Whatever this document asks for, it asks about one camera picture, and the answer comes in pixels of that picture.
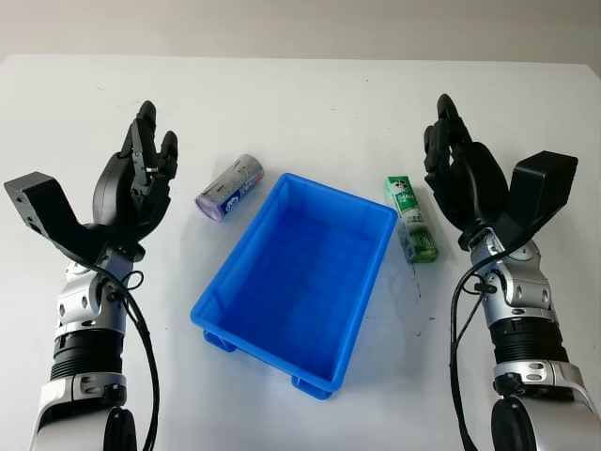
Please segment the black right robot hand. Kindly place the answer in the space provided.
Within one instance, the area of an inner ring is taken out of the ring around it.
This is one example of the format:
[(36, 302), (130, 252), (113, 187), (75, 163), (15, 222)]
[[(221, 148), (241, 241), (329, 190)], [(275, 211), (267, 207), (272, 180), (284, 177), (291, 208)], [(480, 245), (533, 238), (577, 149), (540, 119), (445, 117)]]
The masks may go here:
[(508, 186), (490, 150), (472, 140), (451, 97), (437, 101), (438, 120), (424, 131), (426, 183), (446, 219), (460, 230), (459, 247), (467, 251), (503, 212)]

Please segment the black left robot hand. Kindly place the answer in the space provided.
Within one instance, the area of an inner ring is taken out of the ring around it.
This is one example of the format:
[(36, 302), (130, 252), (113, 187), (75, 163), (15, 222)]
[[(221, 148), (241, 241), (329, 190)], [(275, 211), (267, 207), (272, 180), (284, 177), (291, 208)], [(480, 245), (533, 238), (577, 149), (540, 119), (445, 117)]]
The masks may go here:
[(121, 150), (111, 156), (93, 194), (93, 221), (109, 242), (137, 262), (146, 251), (140, 241), (162, 221), (170, 204), (170, 181), (177, 174), (174, 132), (155, 146), (156, 107), (145, 101), (127, 131)]

